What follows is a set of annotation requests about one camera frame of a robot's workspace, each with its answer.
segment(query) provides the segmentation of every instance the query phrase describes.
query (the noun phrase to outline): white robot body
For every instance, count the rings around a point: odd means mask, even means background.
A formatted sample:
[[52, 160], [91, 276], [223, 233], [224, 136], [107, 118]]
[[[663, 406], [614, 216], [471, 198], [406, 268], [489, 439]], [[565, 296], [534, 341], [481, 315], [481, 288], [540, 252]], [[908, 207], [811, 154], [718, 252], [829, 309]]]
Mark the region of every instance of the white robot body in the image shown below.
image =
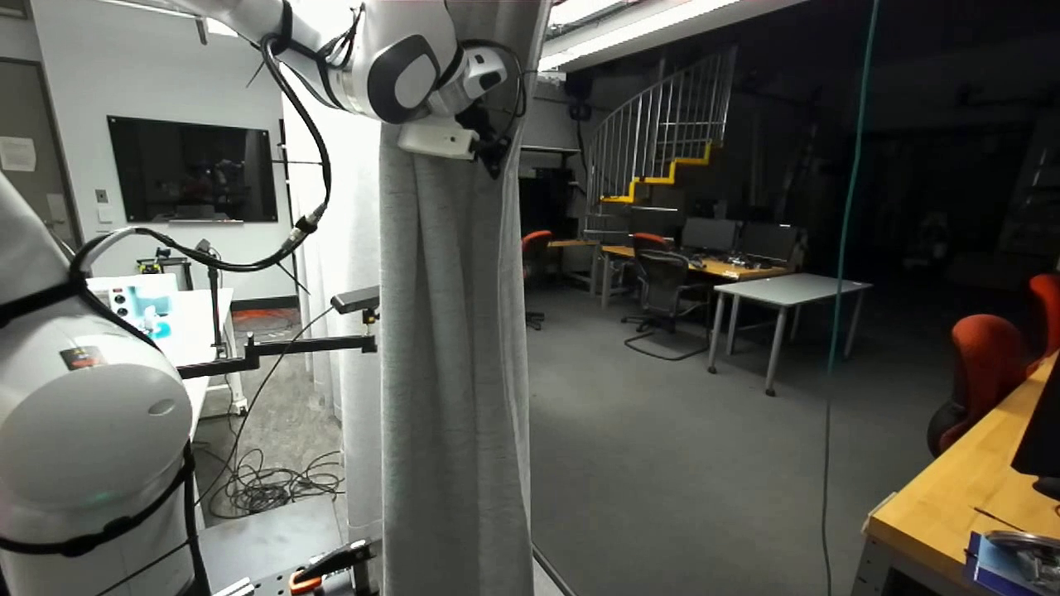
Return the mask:
[[[177, 373], [156, 347], [86, 315], [78, 301], [9, 320], [0, 379], [4, 541], [67, 542], [100, 534], [147, 510], [177, 475], [191, 432]], [[107, 591], [184, 537], [171, 522], [177, 505], [181, 492], [168, 496], [151, 541], [115, 541], [122, 557], [112, 545], [78, 557], [4, 553], [4, 575], [13, 594]]]

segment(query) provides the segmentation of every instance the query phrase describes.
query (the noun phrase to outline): door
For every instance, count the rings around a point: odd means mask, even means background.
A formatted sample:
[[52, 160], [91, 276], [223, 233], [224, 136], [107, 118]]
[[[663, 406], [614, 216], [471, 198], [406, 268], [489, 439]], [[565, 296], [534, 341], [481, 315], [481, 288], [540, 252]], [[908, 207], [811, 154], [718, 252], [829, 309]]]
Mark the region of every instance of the door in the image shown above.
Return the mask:
[[78, 244], [41, 64], [0, 61], [0, 171], [67, 244]]

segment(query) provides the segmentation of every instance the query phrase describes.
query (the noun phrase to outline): black stand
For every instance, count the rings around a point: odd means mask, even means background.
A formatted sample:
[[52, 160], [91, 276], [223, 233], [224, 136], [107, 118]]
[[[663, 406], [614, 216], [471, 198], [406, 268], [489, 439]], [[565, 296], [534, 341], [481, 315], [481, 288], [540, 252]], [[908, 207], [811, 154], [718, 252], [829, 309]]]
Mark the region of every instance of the black stand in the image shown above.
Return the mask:
[[223, 272], [207, 268], [207, 318], [213, 318], [213, 347], [223, 350]]
[[307, 339], [307, 341], [266, 341], [244, 339], [240, 357], [219, 357], [203, 365], [175, 368], [177, 379], [213, 379], [213, 373], [235, 373], [235, 371], [254, 371], [262, 365], [262, 354], [306, 354], [306, 350], [365, 350], [373, 354], [373, 335], [343, 335], [343, 339]]

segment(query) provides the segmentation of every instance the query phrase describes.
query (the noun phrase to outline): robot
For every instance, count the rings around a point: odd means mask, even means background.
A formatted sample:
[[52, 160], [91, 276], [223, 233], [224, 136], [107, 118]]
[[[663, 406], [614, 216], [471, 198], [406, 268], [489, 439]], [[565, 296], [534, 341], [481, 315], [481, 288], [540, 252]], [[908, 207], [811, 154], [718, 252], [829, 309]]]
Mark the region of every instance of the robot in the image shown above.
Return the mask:
[[[457, 41], [449, 0], [171, 5], [278, 58], [323, 106], [398, 122], [406, 154], [481, 160], [489, 171], [504, 161], [505, 131], [481, 101], [522, 72], [504, 43]], [[291, 256], [323, 210], [298, 220], [271, 258], [227, 268]], [[207, 594], [181, 379], [86, 290], [110, 242], [67, 256], [0, 177], [0, 571], [15, 596]]]

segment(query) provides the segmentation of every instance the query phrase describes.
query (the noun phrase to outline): staircase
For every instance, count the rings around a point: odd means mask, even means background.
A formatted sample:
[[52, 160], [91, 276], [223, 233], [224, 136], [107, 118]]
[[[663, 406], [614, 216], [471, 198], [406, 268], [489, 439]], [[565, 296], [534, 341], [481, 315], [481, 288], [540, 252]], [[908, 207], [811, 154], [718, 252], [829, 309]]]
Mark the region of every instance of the staircase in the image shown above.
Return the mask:
[[725, 143], [734, 49], [680, 70], [598, 118], [589, 138], [589, 197], [637, 207], [643, 189], [674, 184]]

